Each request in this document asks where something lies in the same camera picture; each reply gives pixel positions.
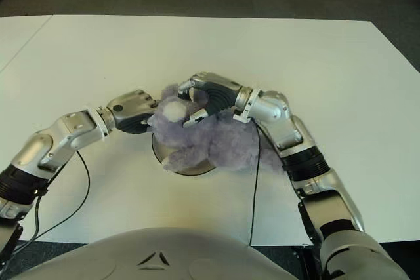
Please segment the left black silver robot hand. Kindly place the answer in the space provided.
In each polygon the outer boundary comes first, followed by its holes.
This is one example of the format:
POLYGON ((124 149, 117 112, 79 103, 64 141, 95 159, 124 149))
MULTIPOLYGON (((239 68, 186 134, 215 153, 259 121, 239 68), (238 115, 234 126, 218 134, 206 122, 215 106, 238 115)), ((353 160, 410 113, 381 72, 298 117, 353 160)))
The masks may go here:
POLYGON ((149 118, 159 102, 143 90, 134 90, 115 97, 106 105, 112 127, 127 134, 144 134, 150 129, 149 118))

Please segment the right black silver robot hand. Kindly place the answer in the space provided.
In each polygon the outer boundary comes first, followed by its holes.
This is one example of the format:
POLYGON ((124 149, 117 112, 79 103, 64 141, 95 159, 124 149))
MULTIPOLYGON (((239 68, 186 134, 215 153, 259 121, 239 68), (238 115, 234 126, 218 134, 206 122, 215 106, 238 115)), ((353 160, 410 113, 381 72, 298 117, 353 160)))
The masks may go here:
POLYGON ((215 73, 197 73, 178 87, 178 97, 187 99, 191 89, 203 91, 207 95, 207 103, 202 109, 191 114, 183 123, 190 127, 201 120, 235 105, 238 94, 243 86, 215 73))

